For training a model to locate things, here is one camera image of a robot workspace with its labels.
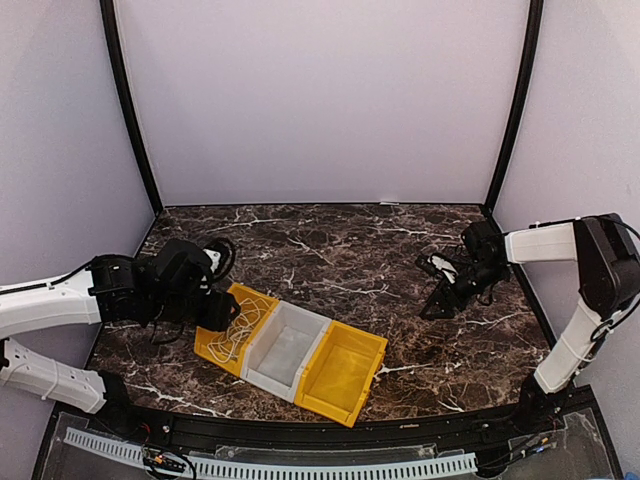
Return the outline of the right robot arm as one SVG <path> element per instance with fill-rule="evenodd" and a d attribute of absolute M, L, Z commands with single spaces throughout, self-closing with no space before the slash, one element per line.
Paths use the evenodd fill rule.
<path fill-rule="evenodd" d="M 536 223 L 497 232 L 474 222 L 461 234 L 464 253 L 421 254 L 416 265 L 437 278 L 420 316 L 452 319 L 472 300 L 490 297 L 515 265 L 570 261 L 578 269 L 575 311 L 549 354 L 520 387 L 506 421 L 521 434 L 534 432 L 558 413 L 573 379 L 591 363 L 607 337 L 639 307 L 638 232 L 615 213 Z"/>

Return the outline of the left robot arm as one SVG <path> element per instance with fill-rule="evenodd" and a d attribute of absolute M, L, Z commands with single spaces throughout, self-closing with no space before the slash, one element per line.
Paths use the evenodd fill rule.
<path fill-rule="evenodd" d="M 218 289 L 234 266 L 226 238 L 205 247 L 171 239 L 152 256 L 99 255 L 75 270 L 1 289 L 1 384 L 85 413 L 101 414 L 120 436 L 141 427 L 120 375 L 80 370 L 21 345 L 19 334 L 68 325 L 161 321 L 226 330 L 241 308 Z"/>

